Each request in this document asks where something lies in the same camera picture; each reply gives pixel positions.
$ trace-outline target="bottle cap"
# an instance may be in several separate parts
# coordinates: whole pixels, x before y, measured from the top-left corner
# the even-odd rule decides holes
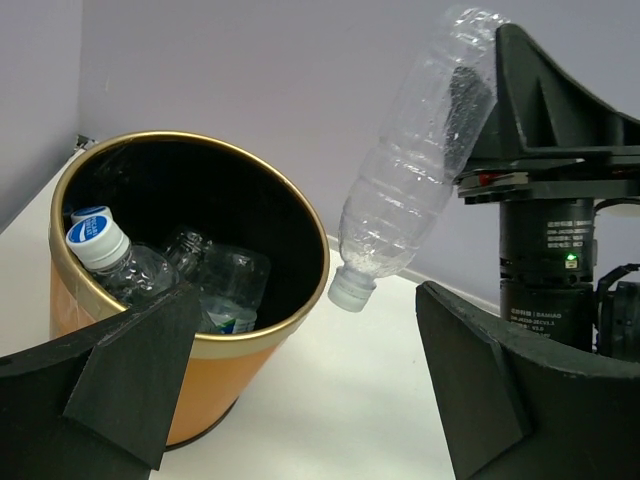
[[[338,267],[327,293],[329,300],[347,312],[361,312],[376,289],[373,281],[363,281],[344,267]]]
[[[78,222],[81,222],[85,218],[93,217],[94,215],[104,215],[105,217],[113,218],[111,214],[111,209],[106,206],[99,207],[87,207],[81,208],[80,210],[76,210],[71,214],[71,223],[75,225]]]
[[[129,250],[131,241],[105,215],[94,215],[76,223],[67,233],[67,246],[87,270],[103,270],[117,263]]]

